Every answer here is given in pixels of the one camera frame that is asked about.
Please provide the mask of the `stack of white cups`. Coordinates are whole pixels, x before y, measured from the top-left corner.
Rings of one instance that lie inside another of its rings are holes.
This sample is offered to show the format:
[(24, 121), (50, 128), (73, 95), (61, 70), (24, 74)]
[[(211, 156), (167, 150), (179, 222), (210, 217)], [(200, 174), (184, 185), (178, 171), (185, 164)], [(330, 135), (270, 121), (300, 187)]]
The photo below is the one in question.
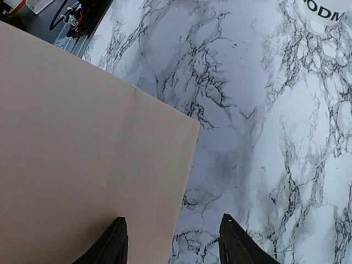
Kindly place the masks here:
[(312, 21), (324, 26), (336, 26), (351, 9), (351, 1), (300, 0), (299, 7)]

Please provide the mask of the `brown paper takeout bag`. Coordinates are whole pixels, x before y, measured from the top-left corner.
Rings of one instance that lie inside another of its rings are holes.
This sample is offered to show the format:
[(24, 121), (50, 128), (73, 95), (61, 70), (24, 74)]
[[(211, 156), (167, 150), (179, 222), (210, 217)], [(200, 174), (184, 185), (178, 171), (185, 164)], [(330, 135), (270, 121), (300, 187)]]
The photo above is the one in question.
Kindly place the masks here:
[(166, 263), (199, 123), (1, 23), (1, 263), (73, 263), (117, 218), (127, 263)]

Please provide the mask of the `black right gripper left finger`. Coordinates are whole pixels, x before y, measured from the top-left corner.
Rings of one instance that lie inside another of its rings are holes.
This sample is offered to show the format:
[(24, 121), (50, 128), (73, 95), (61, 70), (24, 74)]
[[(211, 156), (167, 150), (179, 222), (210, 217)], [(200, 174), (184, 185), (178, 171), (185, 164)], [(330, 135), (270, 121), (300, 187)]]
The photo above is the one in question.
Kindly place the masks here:
[(127, 264), (128, 232), (124, 217), (117, 217), (74, 264)]

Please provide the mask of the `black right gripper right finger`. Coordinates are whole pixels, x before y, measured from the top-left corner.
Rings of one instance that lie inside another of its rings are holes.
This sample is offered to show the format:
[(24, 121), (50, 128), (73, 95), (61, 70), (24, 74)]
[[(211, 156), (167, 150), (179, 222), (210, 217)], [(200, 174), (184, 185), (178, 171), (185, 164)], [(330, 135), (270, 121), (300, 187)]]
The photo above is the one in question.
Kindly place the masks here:
[(218, 243), (220, 263), (278, 264), (252, 240), (230, 214), (225, 213), (222, 217)]

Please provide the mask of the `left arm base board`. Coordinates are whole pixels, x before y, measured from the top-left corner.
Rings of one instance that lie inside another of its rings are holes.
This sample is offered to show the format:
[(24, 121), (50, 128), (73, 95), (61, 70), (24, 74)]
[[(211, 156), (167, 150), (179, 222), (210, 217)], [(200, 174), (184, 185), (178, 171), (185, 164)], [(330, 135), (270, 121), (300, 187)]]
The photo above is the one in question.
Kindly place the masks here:
[(67, 2), (63, 1), (57, 10), (49, 25), (49, 31), (64, 23), (69, 27), (66, 37), (71, 38), (91, 35), (112, 3), (111, 0), (79, 0), (62, 13)]

